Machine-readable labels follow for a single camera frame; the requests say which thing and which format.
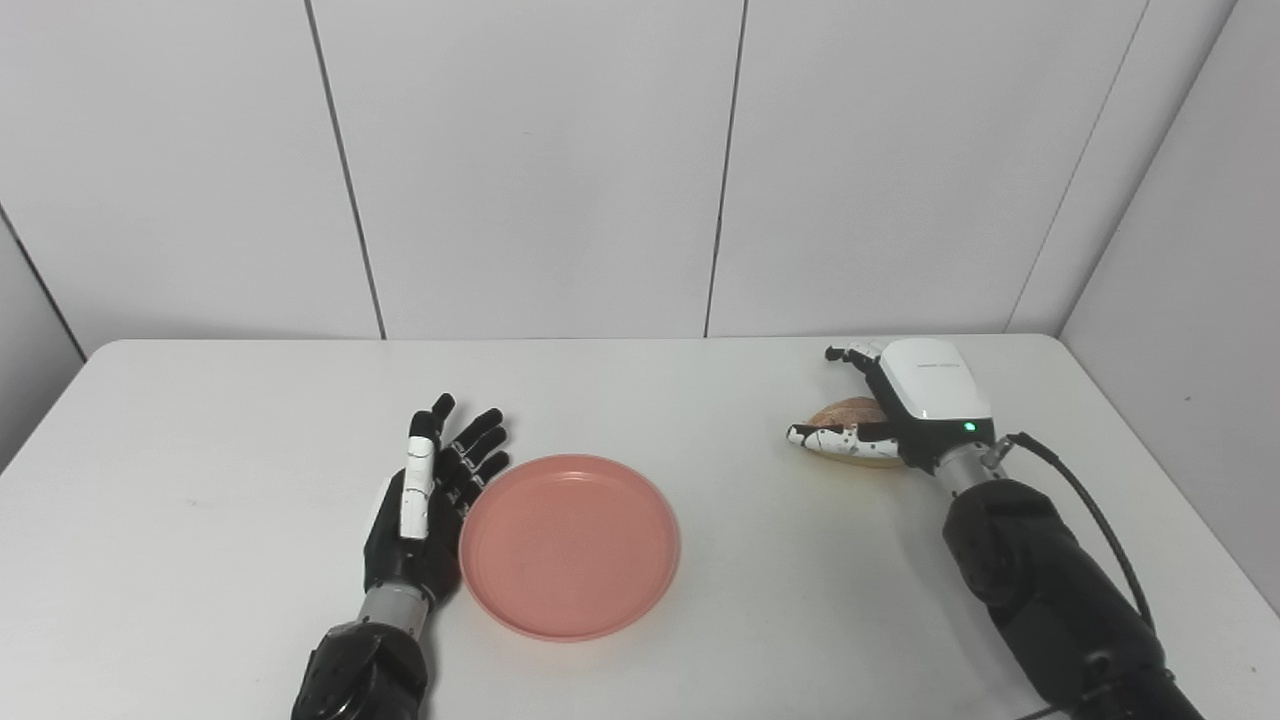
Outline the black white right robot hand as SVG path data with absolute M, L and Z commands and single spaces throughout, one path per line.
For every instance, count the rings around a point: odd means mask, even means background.
M 997 445 L 989 400 L 954 343 L 920 337 L 860 342 L 831 346 L 824 357 L 861 373 L 870 393 L 792 424 L 790 443 L 845 462 L 928 474 L 956 451 L 984 455 Z

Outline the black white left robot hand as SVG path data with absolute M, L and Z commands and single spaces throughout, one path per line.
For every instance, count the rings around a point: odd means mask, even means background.
M 460 587 L 465 519 L 509 466 L 504 414 L 490 407 L 453 438 L 443 436 L 456 401 L 443 393 L 411 421 L 404 466 L 388 482 L 364 546 L 364 588 L 415 588 L 430 606 Z

